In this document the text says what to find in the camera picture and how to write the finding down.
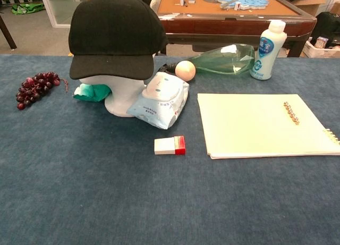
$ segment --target cardboard box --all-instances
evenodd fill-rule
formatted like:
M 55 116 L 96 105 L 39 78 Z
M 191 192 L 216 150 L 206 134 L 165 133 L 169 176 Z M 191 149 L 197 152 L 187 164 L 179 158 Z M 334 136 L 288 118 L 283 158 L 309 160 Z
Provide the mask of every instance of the cardboard box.
M 326 0 L 294 0 L 292 3 L 303 11 L 315 16 L 319 5 L 326 3 Z
M 333 7 L 331 7 L 330 12 L 331 12 L 332 14 L 340 15 L 340 2 L 335 2 L 335 3 L 333 4 Z

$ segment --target green cloth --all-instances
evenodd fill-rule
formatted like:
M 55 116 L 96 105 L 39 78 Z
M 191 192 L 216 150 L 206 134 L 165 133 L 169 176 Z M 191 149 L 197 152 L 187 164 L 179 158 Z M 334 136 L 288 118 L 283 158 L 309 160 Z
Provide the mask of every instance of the green cloth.
M 107 85 L 87 85 L 80 84 L 75 90 L 73 98 L 78 100 L 87 100 L 88 102 L 100 102 L 111 93 Z
M 35 13 L 40 10 L 44 10 L 45 6 L 42 3 L 39 4 L 13 4 L 12 6 L 12 13 L 19 15 L 19 14 L 30 14 Z

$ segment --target white plastic bottle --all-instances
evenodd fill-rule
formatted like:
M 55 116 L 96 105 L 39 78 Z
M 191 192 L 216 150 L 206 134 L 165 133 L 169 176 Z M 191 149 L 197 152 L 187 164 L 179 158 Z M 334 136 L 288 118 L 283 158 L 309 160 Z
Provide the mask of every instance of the white plastic bottle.
M 281 20 L 272 20 L 269 28 L 261 34 L 254 67 L 250 70 L 252 77 L 270 79 L 274 61 L 287 38 L 283 32 L 285 26 L 286 23 Z

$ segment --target gray floor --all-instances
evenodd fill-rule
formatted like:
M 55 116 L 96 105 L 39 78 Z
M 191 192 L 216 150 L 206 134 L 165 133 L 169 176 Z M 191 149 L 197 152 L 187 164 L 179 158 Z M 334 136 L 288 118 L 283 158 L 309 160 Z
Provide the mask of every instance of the gray floor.
M 10 31 L 17 49 L 11 50 L 5 37 L 0 33 L 0 54 L 16 55 L 68 55 L 70 53 L 69 29 L 52 28 L 47 12 L 14 15 L 10 7 L 1 7 L 0 14 Z M 169 56 L 194 56 L 190 45 L 169 45 Z

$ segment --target cap brim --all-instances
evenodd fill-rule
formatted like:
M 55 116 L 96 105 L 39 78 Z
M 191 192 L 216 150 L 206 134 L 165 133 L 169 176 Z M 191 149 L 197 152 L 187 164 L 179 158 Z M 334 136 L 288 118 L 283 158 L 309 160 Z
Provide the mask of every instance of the cap brim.
M 149 79 L 154 72 L 152 55 L 75 55 L 70 68 L 71 79 L 112 75 L 128 79 Z

